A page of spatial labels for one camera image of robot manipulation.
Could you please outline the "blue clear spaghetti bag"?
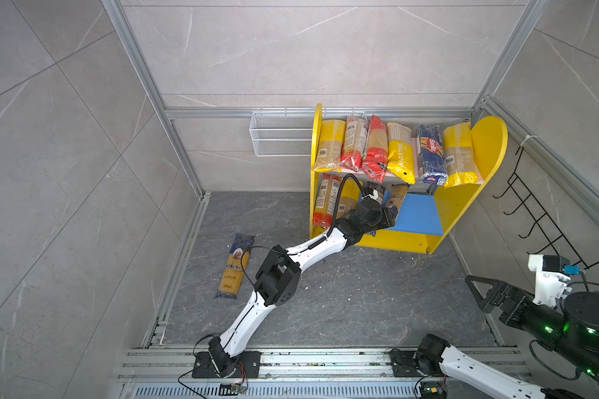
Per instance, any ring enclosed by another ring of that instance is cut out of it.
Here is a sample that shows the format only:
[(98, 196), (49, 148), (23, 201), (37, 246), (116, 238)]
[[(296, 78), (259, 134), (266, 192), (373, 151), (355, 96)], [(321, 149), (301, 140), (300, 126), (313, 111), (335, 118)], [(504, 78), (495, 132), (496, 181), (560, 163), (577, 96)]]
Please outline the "blue clear spaghetti bag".
[(369, 181), (365, 183), (364, 194), (369, 198), (376, 200), (379, 204), (384, 204), (385, 187), (381, 184)]

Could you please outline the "short yellow spaghetti bag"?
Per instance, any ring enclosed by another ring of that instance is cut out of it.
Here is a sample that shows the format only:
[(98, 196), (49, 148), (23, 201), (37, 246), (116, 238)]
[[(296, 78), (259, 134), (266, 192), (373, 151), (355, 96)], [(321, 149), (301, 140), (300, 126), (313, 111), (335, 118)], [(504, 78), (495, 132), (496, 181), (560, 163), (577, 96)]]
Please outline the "short yellow spaghetti bag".
[(356, 209), (359, 204), (361, 190), (353, 179), (348, 179), (344, 183), (342, 194), (339, 198), (337, 216), (335, 219), (341, 218), (346, 212)]

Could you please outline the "red clear spaghetti bag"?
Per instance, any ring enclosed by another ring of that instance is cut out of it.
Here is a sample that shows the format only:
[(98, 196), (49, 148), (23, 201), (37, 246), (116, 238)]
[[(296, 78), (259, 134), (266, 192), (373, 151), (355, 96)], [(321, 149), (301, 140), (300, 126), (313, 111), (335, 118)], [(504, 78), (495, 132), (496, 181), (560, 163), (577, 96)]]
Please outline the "red clear spaghetti bag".
[(313, 226), (329, 229), (333, 222), (334, 206), (341, 184), (339, 176), (326, 175), (319, 184), (314, 205)]

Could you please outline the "yellow Pastatime spaghetti bag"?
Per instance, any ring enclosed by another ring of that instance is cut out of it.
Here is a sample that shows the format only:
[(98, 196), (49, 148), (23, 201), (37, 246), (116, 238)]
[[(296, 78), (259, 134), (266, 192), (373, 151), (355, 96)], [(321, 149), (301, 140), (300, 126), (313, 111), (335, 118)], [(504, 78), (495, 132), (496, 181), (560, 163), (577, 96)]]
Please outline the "yellow Pastatime spaghetti bag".
[(387, 128), (389, 138), (387, 169), (412, 186), (416, 183), (412, 131), (397, 123), (389, 123)]

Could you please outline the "yellow topped spaghetti bag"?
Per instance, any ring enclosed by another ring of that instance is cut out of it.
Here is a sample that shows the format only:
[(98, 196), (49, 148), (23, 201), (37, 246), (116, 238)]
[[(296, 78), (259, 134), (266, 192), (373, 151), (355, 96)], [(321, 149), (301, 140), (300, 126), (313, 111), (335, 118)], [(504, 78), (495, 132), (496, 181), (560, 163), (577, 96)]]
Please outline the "yellow topped spaghetti bag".
[(345, 129), (345, 121), (328, 120), (322, 122), (314, 171), (326, 173), (339, 169)]

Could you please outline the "blue Barilla spaghetti box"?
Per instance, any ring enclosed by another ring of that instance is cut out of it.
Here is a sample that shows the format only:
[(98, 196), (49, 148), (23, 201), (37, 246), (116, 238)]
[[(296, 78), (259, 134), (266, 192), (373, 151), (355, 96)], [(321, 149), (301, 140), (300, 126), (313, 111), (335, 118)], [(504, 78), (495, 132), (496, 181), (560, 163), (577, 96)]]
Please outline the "blue Barilla spaghetti box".
[(420, 181), (444, 186), (449, 178), (439, 126), (420, 124), (418, 129)]

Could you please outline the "red labelled spaghetti bag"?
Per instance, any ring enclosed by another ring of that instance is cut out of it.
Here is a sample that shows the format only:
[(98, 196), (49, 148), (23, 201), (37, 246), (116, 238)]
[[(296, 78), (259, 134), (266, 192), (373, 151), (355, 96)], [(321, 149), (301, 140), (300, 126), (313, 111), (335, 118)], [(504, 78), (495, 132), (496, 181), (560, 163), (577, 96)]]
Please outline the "red labelled spaghetti bag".
[(369, 123), (366, 119), (348, 116), (344, 133), (339, 164), (342, 168), (359, 171), (369, 133)]

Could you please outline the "long yellow spaghetti bag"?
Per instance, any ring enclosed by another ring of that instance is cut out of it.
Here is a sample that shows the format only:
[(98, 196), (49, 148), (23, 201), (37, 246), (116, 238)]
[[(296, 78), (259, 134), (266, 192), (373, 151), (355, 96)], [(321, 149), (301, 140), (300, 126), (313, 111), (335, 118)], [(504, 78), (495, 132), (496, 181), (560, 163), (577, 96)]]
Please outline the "long yellow spaghetti bag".
[(469, 122), (444, 130), (444, 150), (448, 179), (445, 188), (480, 184), (481, 176), (474, 162), (474, 147)]

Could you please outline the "blue Ankara spaghetti bag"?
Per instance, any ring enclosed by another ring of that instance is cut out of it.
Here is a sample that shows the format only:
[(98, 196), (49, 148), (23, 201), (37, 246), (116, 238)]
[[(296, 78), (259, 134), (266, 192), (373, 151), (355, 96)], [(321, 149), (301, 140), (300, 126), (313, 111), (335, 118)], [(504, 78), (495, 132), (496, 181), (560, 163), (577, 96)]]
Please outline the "blue Ankara spaghetti bag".
[(250, 258), (250, 249), (254, 245), (255, 236), (237, 233), (229, 250), (228, 260), (224, 267), (216, 298), (236, 299), (246, 266)]

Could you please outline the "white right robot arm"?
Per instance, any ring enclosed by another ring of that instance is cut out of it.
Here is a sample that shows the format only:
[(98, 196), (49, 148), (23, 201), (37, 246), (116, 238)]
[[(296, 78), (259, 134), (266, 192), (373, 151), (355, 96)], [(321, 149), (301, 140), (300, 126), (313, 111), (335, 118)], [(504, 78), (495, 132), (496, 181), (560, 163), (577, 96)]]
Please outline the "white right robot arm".
[[(585, 375), (599, 385), (599, 284), (594, 291), (577, 292), (566, 284), (557, 291), (556, 304), (549, 306), (502, 280), (469, 275), (466, 283), (482, 311), (488, 314), (500, 309), (501, 323), (531, 336), (528, 350), (532, 357), (537, 357), (537, 347), (555, 353), (573, 365), (572, 380)], [(576, 397), (564, 388), (541, 387), (510, 377), (433, 334), (419, 345), (414, 364), (423, 377), (451, 377), (491, 397)]]

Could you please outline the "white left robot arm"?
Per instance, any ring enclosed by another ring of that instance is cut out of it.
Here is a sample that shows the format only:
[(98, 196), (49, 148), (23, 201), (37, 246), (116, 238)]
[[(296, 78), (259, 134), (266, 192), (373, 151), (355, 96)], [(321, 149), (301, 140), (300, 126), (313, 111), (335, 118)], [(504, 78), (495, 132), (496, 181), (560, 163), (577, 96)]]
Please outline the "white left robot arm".
[(206, 352), (196, 354), (194, 378), (228, 377), (239, 367), (248, 342), (266, 317), (295, 295), (301, 274), (326, 257), (358, 244), (372, 231), (395, 226), (397, 205), (382, 206), (365, 196), (356, 209), (335, 220), (326, 232), (295, 247), (272, 248), (256, 274), (253, 294), (225, 332), (214, 336)]

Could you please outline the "yellow shelf with coloured boards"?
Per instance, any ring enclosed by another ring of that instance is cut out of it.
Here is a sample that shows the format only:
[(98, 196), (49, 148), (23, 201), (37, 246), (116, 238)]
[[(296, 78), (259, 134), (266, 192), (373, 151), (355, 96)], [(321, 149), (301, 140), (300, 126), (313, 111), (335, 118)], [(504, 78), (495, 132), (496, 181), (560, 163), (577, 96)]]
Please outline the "yellow shelf with coloured boards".
[[(385, 121), (392, 121), (379, 111), (363, 108), (324, 108), (318, 103), (314, 110), (310, 158), (309, 237), (311, 239), (324, 232), (323, 229), (312, 227), (314, 207), (322, 178), (322, 174), (312, 171), (312, 168), (318, 152), (317, 146), (323, 122), (345, 119), (355, 113), (368, 117), (377, 115)], [(484, 117), (472, 127), (471, 136), (475, 163), (484, 181), (482, 184), (439, 187), (431, 196), (414, 194), (411, 189), (405, 198), (403, 209), (399, 211), (396, 226), (381, 230), (376, 236), (364, 236), (358, 246), (433, 254), (495, 176), (506, 155), (508, 132), (503, 119), (497, 116)]]

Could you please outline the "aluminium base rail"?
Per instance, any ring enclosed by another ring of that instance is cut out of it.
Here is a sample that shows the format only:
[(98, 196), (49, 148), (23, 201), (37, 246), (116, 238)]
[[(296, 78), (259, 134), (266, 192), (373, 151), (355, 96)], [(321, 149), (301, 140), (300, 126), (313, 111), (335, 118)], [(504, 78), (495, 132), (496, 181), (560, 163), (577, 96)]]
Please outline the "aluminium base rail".
[(466, 347), (438, 376), (419, 372), (414, 349), (259, 347), (228, 377), (193, 347), (130, 349), (114, 374), (123, 398), (540, 398), (516, 347)]

